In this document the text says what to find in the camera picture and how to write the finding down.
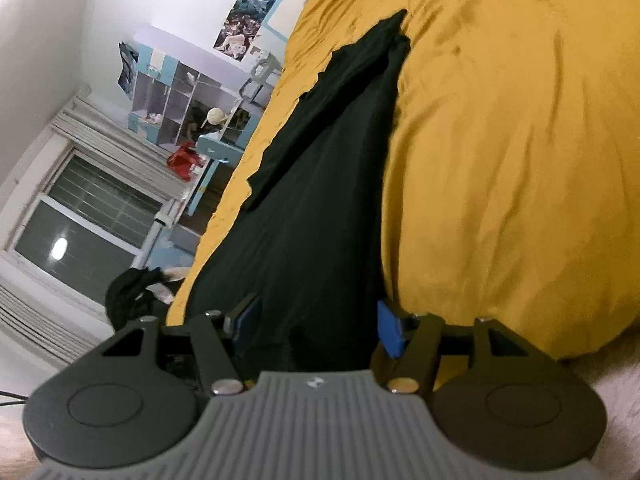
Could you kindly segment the black garment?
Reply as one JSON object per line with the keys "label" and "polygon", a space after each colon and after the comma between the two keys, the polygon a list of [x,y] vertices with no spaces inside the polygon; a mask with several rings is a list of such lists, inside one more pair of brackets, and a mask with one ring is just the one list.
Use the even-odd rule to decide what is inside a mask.
{"label": "black garment", "polygon": [[404,17],[335,51],[262,155],[229,233],[198,272],[186,316],[255,297],[233,346],[262,372],[364,370],[378,344],[383,174]]}

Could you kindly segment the window with grille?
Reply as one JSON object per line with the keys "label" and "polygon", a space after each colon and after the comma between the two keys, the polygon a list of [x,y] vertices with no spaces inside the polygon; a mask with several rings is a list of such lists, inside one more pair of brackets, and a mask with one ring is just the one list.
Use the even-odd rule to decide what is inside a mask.
{"label": "window with grille", "polygon": [[102,306],[108,285],[144,263],[165,206],[159,195],[73,150],[21,214],[9,254],[47,286]]}

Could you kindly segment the red bag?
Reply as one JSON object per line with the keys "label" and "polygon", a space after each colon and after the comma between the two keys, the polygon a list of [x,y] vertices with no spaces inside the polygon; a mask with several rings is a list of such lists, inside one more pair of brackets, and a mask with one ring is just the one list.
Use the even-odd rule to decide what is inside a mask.
{"label": "red bag", "polygon": [[166,165],[181,180],[189,182],[194,167],[203,166],[200,155],[195,151],[195,143],[186,141],[180,144],[175,153],[166,160]]}

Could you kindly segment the blue desk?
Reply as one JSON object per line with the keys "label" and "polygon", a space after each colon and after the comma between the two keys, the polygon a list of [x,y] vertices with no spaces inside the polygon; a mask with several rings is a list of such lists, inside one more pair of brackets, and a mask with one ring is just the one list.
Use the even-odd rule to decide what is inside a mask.
{"label": "blue desk", "polygon": [[244,148],[240,148],[235,143],[227,142],[216,134],[200,136],[195,148],[199,155],[205,157],[205,166],[198,174],[198,178],[195,180],[192,192],[186,202],[184,212],[188,216],[194,215],[216,170],[220,166],[228,166],[230,168],[238,166],[244,153]]}

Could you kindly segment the yellow bed cover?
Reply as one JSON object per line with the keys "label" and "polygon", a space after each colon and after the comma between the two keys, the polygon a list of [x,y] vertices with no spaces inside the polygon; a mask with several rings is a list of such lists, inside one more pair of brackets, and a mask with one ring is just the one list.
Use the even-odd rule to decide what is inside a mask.
{"label": "yellow bed cover", "polygon": [[454,324],[496,318],[556,358],[600,350],[639,315],[639,0],[309,0],[194,268],[331,53],[398,10],[388,291]]}

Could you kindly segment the blue white shelf cabinet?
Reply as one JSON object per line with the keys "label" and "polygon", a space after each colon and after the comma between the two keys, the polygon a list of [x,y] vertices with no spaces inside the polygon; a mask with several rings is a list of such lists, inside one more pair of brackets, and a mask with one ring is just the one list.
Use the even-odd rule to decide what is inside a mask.
{"label": "blue white shelf cabinet", "polygon": [[222,125],[231,130],[233,141],[262,114],[259,105],[241,96],[247,73],[216,56],[176,58],[146,44],[139,44],[138,52],[128,129],[160,148],[172,151],[216,131],[206,120],[212,108],[227,117]]}

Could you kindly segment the anime wall poster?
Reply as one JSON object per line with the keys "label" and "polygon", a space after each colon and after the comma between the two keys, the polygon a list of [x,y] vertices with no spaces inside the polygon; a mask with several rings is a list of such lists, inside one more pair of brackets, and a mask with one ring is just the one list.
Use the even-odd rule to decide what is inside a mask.
{"label": "anime wall poster", "polygon": [[262,22],[278,0],[235,0],[214,49],[235,61],[242,61],[254,42]]}

